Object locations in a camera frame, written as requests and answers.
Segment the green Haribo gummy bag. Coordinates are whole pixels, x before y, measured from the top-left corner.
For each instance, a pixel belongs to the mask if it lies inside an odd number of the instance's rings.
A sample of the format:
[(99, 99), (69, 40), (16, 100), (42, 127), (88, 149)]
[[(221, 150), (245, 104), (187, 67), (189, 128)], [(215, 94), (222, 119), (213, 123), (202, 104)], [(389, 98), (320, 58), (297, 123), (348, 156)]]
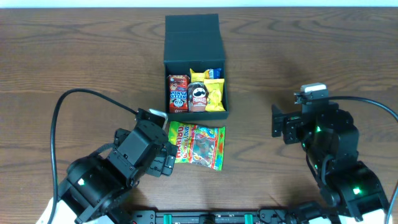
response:
[(221, 171), (224, 158), (225, 127), (210, 128), (172, 121), (169, 141), (178, 147), (176, 163), (196, 164)]

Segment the yellow snack bar wrapper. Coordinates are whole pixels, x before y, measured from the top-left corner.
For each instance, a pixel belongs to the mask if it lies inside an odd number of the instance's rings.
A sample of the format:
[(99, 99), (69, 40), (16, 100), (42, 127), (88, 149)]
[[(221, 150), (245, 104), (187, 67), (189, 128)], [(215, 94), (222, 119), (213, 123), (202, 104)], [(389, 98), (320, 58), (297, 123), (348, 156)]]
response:
[(205, 79), (204, 84), (208, 90), (207, 105), (205, 111), (220, 112), (225, 111), (222, 103), (224, 79)]

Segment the red Hello Panda box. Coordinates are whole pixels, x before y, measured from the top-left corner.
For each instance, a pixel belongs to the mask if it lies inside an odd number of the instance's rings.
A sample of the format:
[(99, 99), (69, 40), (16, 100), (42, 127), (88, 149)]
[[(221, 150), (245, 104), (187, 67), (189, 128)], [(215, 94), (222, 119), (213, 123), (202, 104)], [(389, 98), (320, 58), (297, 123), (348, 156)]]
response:
[(187, 75), (169, 75), (169, 112), (186, 113), (188, 111), (187, 88), (190, 79)]

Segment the blue Oreo cookie pack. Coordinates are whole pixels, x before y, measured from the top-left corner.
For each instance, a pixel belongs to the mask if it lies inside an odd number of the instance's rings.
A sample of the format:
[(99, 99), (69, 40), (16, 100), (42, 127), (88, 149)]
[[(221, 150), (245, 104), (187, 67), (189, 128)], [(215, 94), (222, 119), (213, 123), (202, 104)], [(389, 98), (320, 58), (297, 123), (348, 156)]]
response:
[(210, 68), (208, 70), (207, 79), (220, 79), (221, 78), (221, 68)]

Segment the small Pringles can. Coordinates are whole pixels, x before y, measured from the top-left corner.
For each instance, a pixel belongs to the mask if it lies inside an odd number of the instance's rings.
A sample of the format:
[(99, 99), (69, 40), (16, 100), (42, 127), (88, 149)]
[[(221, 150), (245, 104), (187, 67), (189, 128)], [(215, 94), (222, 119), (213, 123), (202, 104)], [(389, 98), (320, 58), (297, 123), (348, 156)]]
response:
[(207, 106), (208, 90), (203, 82), (194, 82), (187, 88), (188, 110), (190, 113), (204, 112)]

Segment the small yellow snack packet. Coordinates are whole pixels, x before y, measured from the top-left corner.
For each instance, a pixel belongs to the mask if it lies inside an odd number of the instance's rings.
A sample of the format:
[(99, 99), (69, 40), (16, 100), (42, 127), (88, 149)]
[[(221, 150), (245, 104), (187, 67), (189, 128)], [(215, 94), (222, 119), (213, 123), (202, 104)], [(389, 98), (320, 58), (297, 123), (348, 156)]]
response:
[(205, 70), (204, 72), (195, 72), (193, 69), (190, 69), (191, 82), (204, 82), (205, 79), (208, 79), (209, 70)]

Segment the black gift box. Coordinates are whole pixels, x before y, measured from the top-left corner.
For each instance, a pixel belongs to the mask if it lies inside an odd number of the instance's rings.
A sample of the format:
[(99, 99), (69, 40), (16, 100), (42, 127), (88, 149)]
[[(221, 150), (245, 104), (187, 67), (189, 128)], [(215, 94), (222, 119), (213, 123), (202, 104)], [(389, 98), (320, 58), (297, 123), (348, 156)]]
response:
[(164, 101), (170, 121), (204, 121), (226, 119), (229, 115), (227, 84), (223, 87), (224, 111), (171, 113), (169, 75), (190, 76), (190, 69), (203, 72), (220, 68), (226, 79), (225, 54), (217, 14), (174, 15), (165, 17)]

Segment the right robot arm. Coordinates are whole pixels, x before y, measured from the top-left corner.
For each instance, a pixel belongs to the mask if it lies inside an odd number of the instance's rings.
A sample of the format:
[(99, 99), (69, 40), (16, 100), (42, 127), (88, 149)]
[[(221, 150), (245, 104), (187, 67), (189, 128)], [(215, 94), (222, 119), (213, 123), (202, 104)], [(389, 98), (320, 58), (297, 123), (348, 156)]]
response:
[(389, 223), (392, 203), (377, 175), (358, 159), (359, 130), (352, 115), (340, 109), (340, 100), (369, 103), (397, 117), (388, 106), (368, 98), (328, 96), (325, 90), (298, 92), (300, 111), (283, 113), (272, 105), (272, 137), (301, 145), (320, 194), (333, 210), (328, 218), (346, 216), (362, 222), (366, 214), (381, 210), (382, 222)]

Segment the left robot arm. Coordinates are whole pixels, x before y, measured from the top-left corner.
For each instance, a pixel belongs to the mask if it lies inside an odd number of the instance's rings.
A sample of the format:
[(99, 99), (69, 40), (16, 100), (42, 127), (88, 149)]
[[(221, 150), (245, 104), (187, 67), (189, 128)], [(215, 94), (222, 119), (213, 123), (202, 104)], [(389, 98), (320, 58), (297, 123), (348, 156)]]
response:
[(133, 130), (72, 162), (39, 223), (129, 223), (119, 205), (143, 175), (172, 174), (177, 147), (165, 133), (168, 116), (139, 109)]

